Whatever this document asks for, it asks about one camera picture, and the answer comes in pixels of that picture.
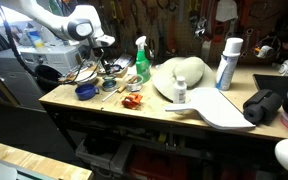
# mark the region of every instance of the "white spray can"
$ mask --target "white spray can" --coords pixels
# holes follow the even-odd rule
[[[221,55],[221,62],[216,73],[216,88],[227,91],[230,88],[234,70],[240,56],[243,39],[228,38]]]

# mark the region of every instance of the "white bottle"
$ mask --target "white bottle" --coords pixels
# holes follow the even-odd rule
[[[178,76],[173,86],[173,103],[184,104],[186,100],[187,84],[185,83],[185,77]]]

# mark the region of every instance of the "workbench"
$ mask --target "workbench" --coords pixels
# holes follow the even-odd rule
[[[0,143],[0,160],[62,180],[91,180],[93,172]]]
[[[243,112],[243,103],[257,92],[253,74],[278,75],[278,72],[269,66],[243,67],[238,65],[230,89],[222,91],[222,93],[241,112]],[[102,82],[102,79],[98,78],[96,86],[101,87]],[[117,79],[117,83],[122,83],[122,80]],[[281,112],[283,111],[282,107],[278,110],[276,117],[272,121],[260,123],[256,128],[247,130],[218,130],[205,123],[196,111],[191,111],[184,115],[165,112],[165,105],[171,102],[156,90],[151,80],[145,83],[139,92],[143,95],[143,99],[141,105],[136,110],[126,109],[121,103],[129,92],[115,93],[105,102],[102,102],[102,99],[109,92],[101,91],[100,94],[92,99],[79,101],[74,93],[75,89],[76,86],[61,85],[40,98],[43,107],[73,149],[76,149],[77,144],[70,137],[67,130],[88,133],[92,132],[95,126],[98,128],[102,127],[102,125],[107,125],[109,128],[125,126],[134,129],[144,128],[165,132],[168,135],[168,142],[162,143],[162,145],[159,144],[159,149],[175,149],[174,151],[176,151],[176,148],[177,150],[179,149],[179,144],[177,143],[176,146],[174,141],[172,141],[176,135],[200,139],[207,137],[208,133],[215,133],[215,137],[227,136],[229,140],[226,139],[225,141],[228,145],[234,144],[233,141],[235,139],[232,138],[242,138],[236,141],[236,143],[249,142],[251,144],[253,140],[254,144],[260,144],[260,141],[263,140],[263,144],[267,144],[266,141],[272,143],[270,148],[273,148],[274,143],[279,140],[288,138],[288,129],[280,121]],[[201,152],[198,148],[194,149],[196,151],[192,151],[192,149],[194,148],[189,148],[189,150],[182,148],[177,152],[182,154],[186,152],[198,158],[212,159],[205,156],[205,153]],[[269,150],[269,153],[270,155],[274,154],[272,149]]]

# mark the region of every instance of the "green spray bottle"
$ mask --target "green spray bottle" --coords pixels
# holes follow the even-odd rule
[[[136,71],[137,74],[143,76],[143,83],[147,82],[150,77],[150,62],[147,60],[145,55],[145,49],[146,46],[145,43],[146,36],[139,37],[135,44],[137,45],[137,55],[136,55]]]

